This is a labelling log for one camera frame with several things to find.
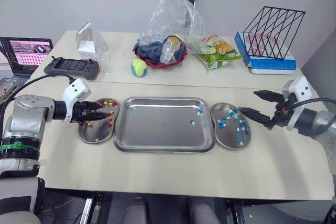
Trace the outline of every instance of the black wire rack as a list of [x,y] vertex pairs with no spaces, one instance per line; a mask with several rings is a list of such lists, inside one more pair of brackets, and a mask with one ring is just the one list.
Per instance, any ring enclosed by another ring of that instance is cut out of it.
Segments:
[[305,13],[264,6],[243,32],[248,55],[285,59]]

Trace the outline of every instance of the snack bag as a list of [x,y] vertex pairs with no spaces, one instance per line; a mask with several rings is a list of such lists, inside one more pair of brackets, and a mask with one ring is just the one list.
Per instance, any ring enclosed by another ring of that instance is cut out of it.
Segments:
[[219,68],[242,56],[229,43],[217,35],[208,36],[187,45],[190,52],[200,58],[209,69]]

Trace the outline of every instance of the red bowl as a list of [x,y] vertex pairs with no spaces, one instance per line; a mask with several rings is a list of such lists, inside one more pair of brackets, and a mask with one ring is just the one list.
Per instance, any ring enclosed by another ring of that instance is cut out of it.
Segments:
[[177,65],[179,63],[181,63],[183,60],[184,60],[184,57],[188,54],[187,52],[187,48],[185,47],[184,49],[184,52],[183,52],[183,55],[182,57],[180,58],[180,60],[177,60],[176,62],[174,63],[171,63],[169,65],[165,64],[165,63],[153,63],[151,62],[150,60],[145,60],[144,58],[142,58],[140,55],[138,55],[135,51],[134,51],[135,55],[138,56],[141,60],[143,60],[144,62],[147,63],[147,65],[153,67],[153,68],[168,68],[168,67],[171,67],[171,66],[174,66],[174,65]]

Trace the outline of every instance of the blue and white capsule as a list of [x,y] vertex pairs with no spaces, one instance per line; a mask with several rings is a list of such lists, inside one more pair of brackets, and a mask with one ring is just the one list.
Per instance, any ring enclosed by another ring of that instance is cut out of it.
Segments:
[[236,112],[234,112],[233,110],[229,110],[229,114],[234,115],[234,114],[236,114]]

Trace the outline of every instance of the metal tray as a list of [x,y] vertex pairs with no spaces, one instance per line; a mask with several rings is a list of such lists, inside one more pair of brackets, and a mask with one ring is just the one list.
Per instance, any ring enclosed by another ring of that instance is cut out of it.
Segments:
[[[210,112],[215,125],[216,139],[221,146],[230,150],[242,150],[249,145],[251,141],[251,129],[245,116],[238,108],[229,103],[217,103],[211,107]],[[225,116],[229,116],[230,119],[223,120]],[[220,129],[220,124],[217,120],[220,120],[226,126]],[[239,124],[239,120],[242,120],[244,126]],[[245,128],[246,134],[242,134],[242,127]],[[236,134],[237,128],[239,128],[239,135]]]
[[215,146],[209,108],[199,98],[128,98],[114,144],[124,152],[208,152]]
[[[102,142],[110,139],[114,133],[115,129],[115,120],[119,114],[119,103],[115,99],[111,98],[103,98],[96,101],[100,104],[102,101],[115,102],[115,106],[105,105],[102,109],[98,109],[97,111],[110,112],[114,111],[114,115],[111,115],[105,119],[98,121],[91,121],[92,127],[89,127],[88,124],[79,125],[78,126],[78,135],[79,138],[87,143],[87,144],[100,144]],[[109,120],[112,119],[112,127],[109,127]]]

